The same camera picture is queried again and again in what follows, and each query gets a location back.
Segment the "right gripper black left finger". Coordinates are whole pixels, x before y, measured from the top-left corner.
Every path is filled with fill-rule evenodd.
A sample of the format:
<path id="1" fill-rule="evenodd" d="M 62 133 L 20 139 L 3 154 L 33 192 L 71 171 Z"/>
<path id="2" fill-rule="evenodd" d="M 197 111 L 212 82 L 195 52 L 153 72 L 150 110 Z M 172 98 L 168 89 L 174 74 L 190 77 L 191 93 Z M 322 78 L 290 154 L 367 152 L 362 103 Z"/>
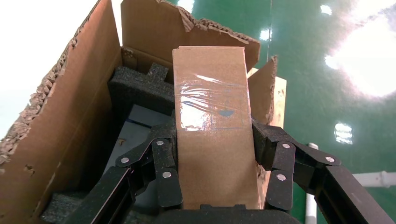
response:
<path id="1" fill-rule="evenodd" d="M 177 172 L 175 122 L 153 126 L 140 145 L 115 160 L 82 203 L 71 213 L 68 224 L 120 224 L 128 209 L 156 180 L 158 206 L 180 209 L 183 196 Z"/>

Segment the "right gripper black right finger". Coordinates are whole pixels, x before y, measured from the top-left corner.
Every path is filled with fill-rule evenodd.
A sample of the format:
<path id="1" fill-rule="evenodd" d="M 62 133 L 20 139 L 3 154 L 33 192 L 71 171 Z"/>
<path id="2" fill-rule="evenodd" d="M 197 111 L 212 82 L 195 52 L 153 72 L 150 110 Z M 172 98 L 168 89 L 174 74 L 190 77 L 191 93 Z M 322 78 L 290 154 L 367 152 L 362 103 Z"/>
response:
<path id="1" fill-rule="evenodd" d="M 282 128 L 252 119 L 255 159 L 270 172 L 265 208 L 288 212 L 293 185 L 314 195 L 329 224 L 391 224 L 393 220 L 337 157 L 297 142 Z"/>

